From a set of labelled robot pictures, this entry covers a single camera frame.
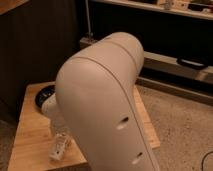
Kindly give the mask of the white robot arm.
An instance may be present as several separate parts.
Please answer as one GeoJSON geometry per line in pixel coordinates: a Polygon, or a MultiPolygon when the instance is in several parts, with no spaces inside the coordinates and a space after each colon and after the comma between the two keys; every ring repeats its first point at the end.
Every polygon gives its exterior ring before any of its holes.
{"type": "Polygon", "coordinates": [[[44,115],[69,129],[92,171],[160,171],[134,100],[143,64],[140,41],[112,33],[62,65],[42,104],[44,115]]]}

